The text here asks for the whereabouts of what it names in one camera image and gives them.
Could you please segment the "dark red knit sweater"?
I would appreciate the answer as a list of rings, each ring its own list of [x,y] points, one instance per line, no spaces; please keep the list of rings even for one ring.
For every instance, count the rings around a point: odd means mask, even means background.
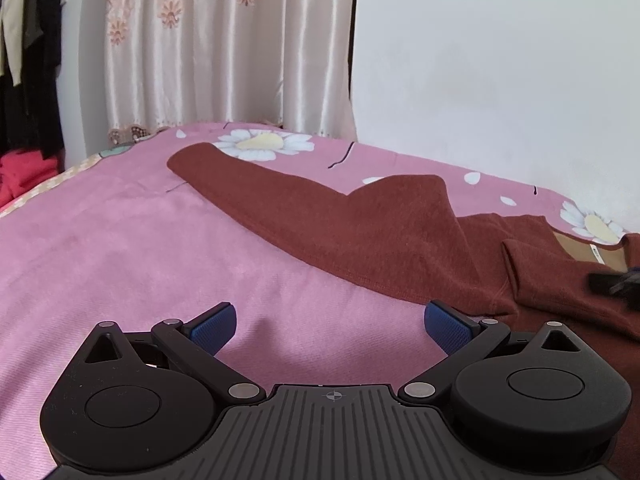
[[[458,217],[436,176],[391,176],[348,194],[188,146],[169,169],[243,228],[324,272],[399,300],[439,299],[514,330],[564,322],[629,382],[639,383],[639,313],[594,294],[593,273],[634,269],[639,239],[592,250],[546,219]]]

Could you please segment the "hanging dark clothes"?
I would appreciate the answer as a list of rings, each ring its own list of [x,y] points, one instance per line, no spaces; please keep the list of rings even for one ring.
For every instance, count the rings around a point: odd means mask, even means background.
[[[1,0],[1,151],[64,150],[56,74],[61,0]]]

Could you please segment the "pink floral bed sheet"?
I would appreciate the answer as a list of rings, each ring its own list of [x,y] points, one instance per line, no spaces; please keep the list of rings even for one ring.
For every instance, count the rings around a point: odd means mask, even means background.
[[[541,217],[592,250],[617,224],[547,190],[363,144],[250,124],[170,129],[21,197],[1,219],[1,473],[40,479],[54,460],[40,427],[51,389],[93,327],[146,332],[228,302],[238,328],[220,359],[264,388],[400,387],[442,359],[427,304],[352,284],[243,228],[168,167],[207,143],[233,158],[348,194],[391,176],[446,185],[458,217]]]

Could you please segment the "red cloth pile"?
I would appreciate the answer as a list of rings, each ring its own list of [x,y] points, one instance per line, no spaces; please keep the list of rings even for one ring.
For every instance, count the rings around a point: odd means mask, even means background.
[[[25,194],[37,184],[57,176],[64,162],[64,152],[44,157],[39,150],[13,151],[1,156],[2,208]]]

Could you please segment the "cream floral satin curtain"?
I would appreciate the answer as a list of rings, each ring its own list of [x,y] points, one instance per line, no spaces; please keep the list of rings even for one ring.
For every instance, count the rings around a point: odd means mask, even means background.
[[[191,122],[355,140],[354,0],[106,0],[115,144]]]

